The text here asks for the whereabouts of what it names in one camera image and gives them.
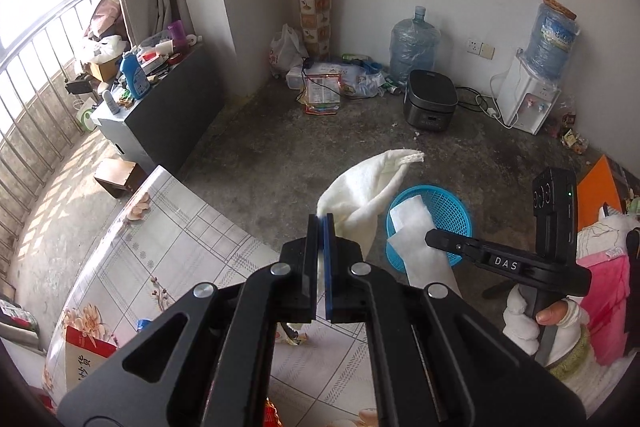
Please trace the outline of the right hand in white glove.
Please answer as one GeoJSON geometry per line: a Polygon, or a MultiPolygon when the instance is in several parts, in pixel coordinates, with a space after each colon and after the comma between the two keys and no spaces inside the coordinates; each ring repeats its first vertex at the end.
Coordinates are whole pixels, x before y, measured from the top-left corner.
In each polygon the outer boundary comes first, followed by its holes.
{"type": "Polygon", "coordinates": [[[536,355],[541,347],[543,329],[555,326],[555,337],[547,366],[585,362],[591,351],[587,323],[588,313],[570,298],[553,303],[547,309],[529,317],[521,286],[515,285],[506,298],[503,311],[503,334],[520,347],[526,355],[536,355]]]}

